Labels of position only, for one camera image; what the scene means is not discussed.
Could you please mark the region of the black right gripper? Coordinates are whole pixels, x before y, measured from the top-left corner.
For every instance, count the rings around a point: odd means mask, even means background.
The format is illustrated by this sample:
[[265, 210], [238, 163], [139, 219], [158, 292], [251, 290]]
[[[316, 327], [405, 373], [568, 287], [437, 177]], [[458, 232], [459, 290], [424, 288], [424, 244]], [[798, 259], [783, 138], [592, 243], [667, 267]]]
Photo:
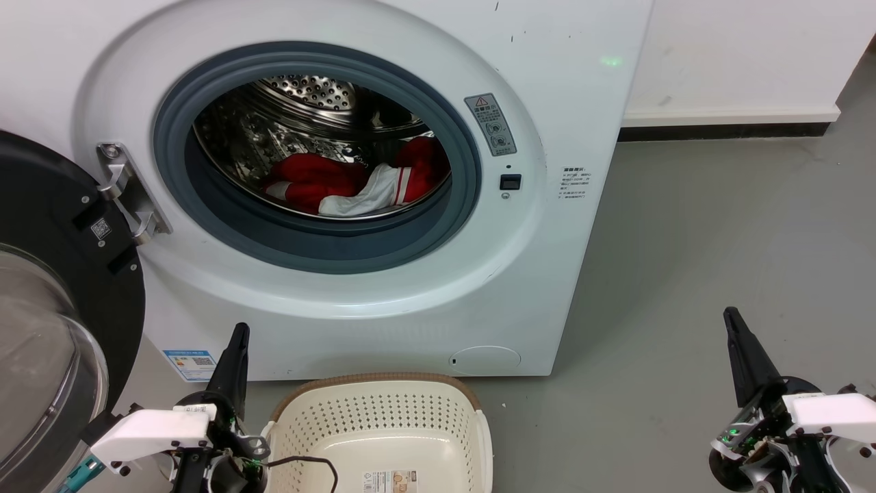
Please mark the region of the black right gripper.
[[844, 493], [828, 457], [832, 435], [793, 424], [790, 401], [822, 396], [780, 373], [736, 307], [723, 310], [733, 390], [740, 412], [711, 444], [711, 474], [735, 493]]

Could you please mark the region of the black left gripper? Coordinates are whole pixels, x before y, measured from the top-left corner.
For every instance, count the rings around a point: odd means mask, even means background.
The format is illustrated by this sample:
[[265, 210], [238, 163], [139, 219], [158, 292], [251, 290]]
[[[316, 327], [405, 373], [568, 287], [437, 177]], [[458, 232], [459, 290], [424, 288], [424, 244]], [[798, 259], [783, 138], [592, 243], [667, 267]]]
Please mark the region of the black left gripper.
[[205, 437], [194, 445], [173, 441], [172, 493], [263, 493], [269, 444], [244, 424], [250, 327], [237, 323], [222, 351], [207, 391], [179, 401], [184, 407], [216, 408]]

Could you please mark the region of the red and white garment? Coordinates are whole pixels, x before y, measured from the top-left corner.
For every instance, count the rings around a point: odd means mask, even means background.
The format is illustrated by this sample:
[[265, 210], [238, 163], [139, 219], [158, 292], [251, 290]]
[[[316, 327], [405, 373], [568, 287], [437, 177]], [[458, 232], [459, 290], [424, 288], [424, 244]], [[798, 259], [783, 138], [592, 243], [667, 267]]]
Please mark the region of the red and white garment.
[[438, 139], [418, 137], [404, 144], [393, 162], [374, 168], [293, 154], [272, 166], [262, 190], [298, 212], [365, 216], [422, 199], [450, 173], [450, 160]]

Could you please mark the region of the cream perforated laundry basket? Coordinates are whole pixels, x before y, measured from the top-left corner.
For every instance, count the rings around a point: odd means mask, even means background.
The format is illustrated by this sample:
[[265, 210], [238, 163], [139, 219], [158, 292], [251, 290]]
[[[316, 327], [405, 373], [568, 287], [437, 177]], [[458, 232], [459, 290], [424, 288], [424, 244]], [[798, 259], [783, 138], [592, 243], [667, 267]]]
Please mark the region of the cream perforated laundry basket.
[[462, 381], [371, 372], [310, 381], [285, 397], [263, 436], [265, 493], [362, 493], [362, 474], [413, 469], [418, 493], [493, 493], [490, 425]]

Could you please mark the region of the printed paper product label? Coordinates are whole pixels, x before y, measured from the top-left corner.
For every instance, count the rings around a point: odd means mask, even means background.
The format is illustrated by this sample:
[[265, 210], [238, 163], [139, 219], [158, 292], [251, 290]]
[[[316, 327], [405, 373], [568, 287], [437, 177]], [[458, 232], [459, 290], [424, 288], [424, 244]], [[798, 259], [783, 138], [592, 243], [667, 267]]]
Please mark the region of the printed paper product label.
[[418, 472], [413, 469], [364, 472], [361, 493], [418, 493], [418, 478]]

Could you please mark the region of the black round washer door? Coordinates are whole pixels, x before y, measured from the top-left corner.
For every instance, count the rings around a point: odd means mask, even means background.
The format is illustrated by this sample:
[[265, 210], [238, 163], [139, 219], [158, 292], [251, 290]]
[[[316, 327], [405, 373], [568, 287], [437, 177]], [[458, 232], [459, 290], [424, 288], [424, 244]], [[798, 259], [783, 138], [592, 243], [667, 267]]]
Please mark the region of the black round washer door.
[[0, 493], [54, 493], [140, 352], [128, 222], [62, 154], [0, 131]]

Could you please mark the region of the stainless steel washing machine drum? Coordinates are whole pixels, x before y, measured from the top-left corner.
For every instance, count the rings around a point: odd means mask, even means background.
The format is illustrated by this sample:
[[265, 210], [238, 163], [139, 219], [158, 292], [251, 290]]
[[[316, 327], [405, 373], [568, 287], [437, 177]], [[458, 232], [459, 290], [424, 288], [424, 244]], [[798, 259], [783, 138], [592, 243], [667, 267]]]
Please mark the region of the stainless steel washing machine drum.
[[423, 205], [452, 175], [451, 169], [440, 186], [410, 205], [365, 216], [298, 212], [263, 193], [272, 166], [293, 154], [318, 154], [374, 168], [393, 162], [414, 138], [436, 138], [418, 115], [390, 97], [328, 76], [269, 76], [232, 88], [201, 110], [193, 132], [203, 153], [228, 181], [297, 216], [348, 222], [388, 218]]

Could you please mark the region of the blue energy label sticker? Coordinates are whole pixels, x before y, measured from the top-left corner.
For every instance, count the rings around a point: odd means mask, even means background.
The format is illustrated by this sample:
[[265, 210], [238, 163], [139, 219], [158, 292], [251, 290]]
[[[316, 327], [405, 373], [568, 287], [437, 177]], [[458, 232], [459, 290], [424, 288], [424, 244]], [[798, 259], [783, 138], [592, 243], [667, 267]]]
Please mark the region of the blue energy label sticker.
[[217, 366], [216, 360], [207, 351], [163, 350], [162, 353], [188, 383], [207, 383]]

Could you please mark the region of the grey rubber door gasket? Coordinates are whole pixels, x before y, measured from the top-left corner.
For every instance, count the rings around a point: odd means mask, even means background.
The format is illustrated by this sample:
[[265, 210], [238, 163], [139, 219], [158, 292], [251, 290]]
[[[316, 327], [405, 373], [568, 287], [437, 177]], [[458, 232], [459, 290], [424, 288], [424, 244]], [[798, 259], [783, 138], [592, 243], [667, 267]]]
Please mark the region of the grey rubber door gasket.
[[[209, 165], [191, 126], [222, 93], [293, 69], [325, 70], [362, 82], [423, 116], [458, 177], [414, 212], [350, 224], [295, 218], [239, 190]], [[153, 152], [165, 187], [207, 233], [259, 261], [320, 274], [373, 273], [428, 255], [472, 215], [482, 178], [478, 143], [448, 98], [388, 60], [317, 42], [238, 47], [192, 68], [168, 91], [157, 112]]]

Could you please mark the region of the white front-load washing machine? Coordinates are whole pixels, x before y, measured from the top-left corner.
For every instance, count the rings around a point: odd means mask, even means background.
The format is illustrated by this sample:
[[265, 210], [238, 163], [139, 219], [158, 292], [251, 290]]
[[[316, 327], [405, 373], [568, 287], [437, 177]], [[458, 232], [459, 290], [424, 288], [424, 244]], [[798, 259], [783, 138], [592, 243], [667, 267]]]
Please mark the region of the white front-load washing machine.
[[[591, 235], [654, 0], [0, 0], [0, 131], [103, 183], [119, 142], [173, 228], [137, 247], [143, 336], [216, 360], [237, 323], [253, 380], [460, 375], [503, 346], [548, 375]], [[478, 143], [478, 202], [451, 239], [373, 273], [259, 261], [199, 227], [157, 170], [157, 112], [217, 54], [317, 42], [372, 54], [450, 100]], [[493, 157], [464, 103], [492, 93], [517, 146]]]

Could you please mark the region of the silver metal door hinge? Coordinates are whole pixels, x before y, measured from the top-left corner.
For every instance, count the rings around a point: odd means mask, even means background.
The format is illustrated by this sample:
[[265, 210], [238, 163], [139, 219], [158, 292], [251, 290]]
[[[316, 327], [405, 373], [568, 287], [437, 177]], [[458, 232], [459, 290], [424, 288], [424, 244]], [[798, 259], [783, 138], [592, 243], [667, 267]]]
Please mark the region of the silver metal door hinge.
[[132, 240], [143, 246], [157, 235], [170, 235], [173, 228], [126, 146], [119, 142], [100, 142], [96, 144], [96, 156], [104, 176], [99, 193], [121, 210]]

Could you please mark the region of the white and black baseboard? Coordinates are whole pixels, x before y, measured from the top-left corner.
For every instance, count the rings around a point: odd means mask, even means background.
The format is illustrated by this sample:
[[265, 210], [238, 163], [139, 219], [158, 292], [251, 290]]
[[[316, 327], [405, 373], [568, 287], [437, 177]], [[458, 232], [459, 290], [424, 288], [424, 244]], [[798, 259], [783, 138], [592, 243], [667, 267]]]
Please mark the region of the white and black baseboard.
[[823, 107], [626, 112], [617, 141], [680, 142], [742, 138], [820, 138], [842, 114]]

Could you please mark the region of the round white filter cover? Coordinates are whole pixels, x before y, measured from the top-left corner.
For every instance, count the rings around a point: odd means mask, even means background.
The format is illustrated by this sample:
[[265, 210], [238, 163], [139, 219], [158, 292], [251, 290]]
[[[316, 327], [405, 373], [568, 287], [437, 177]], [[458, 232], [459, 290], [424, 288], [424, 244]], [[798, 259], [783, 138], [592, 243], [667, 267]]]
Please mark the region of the round white filter cover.
[[510, 377], [519, 368], [521, 356], [503, 346], [473, 346], [448, 358], [448, 367], [464, 377]]

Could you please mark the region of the grey warning sticker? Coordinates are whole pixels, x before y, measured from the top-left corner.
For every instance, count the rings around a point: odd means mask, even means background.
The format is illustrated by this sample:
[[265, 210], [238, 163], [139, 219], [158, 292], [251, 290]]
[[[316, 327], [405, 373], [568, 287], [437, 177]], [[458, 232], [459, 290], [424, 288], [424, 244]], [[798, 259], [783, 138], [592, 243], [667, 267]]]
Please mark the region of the grey warning sticker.
[[474, 94], [466, 97], [464, 103], [478, 122], [493, 157], [516, 154], [517, 146], [512, 131], [494, 94]]

